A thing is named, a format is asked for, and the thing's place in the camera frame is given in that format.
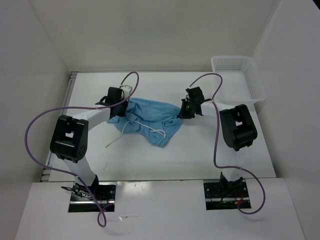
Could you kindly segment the light blue shorts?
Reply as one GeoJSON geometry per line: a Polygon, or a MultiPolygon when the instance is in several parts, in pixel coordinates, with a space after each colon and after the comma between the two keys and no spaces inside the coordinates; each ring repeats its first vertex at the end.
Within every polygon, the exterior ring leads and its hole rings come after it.
{"type": "Polygon", "coordinates": [[[152,145],[163,148],[183,124],[179,113],[180,108],[170,103],[132,97],[125,116],[114,116],[107,122],[123,134],[140,134],[152,145]]]}

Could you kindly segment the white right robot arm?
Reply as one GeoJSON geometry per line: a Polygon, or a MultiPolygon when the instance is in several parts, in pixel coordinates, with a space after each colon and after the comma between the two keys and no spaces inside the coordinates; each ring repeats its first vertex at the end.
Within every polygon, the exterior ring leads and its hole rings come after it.
{"type": "Polygon", "coordinates": [[[230,106],[216,103],[205,98],[200,87],[187,88],[186,97],[178,117],[192,119],[195,115],[216,119],[216,135],[213,149],[213,165],[221,170],[219,191],[225,197],[230,197],[237,191],[243,181],[243,154],[258,137],[258,131],[245,104],[230,106]],[[224,143],[234,154],[226,166],[217,165],[218,141],[222,133],[224,143]]]}

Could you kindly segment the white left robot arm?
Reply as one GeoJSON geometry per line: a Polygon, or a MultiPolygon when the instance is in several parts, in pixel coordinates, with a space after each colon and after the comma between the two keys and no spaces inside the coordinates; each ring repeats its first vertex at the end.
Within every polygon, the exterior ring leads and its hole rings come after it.
{"type": "Polygon", "coordinates": [[[123,117],[128,107],[128,97],[133,88],[128,85],[110,87],[93,109],[73,116],[58,117],[50,143],[50,151],[61,159],[75,174],[76,189],[89,200],[100,194],[98,176],[86,159],[89,131],[113,118],[123,117]]]}

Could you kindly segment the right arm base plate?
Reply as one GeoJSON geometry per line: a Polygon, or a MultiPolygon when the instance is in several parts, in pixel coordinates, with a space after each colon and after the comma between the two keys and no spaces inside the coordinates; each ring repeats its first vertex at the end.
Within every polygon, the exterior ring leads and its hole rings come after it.
{"type": "Polygon", "coordinates": [[[204,181],[204,197],[207,211],[213,210],[233,210],[237,209],[240,203],[240,209],[251,209],[249,192],[247,184],[244,181],[241,186],[231,192],[224,192],[220,183],[215,181],[204,181]]]}

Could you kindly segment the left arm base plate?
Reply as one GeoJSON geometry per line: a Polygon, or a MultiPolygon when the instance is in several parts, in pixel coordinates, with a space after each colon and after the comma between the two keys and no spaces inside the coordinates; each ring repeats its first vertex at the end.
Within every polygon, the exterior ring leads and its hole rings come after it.
{"type": "MultiPolygon", "coordinates": [[[[114,212],[115,210],[116,187],[116,182],[100,182],[97,190],[93,192],[104,212],[114,212]]],[[[72,187],[63,186],[62,188],[71,192],[69,213],[98,213],[100,211],[84,187],[74,183],[72,187]]]]}

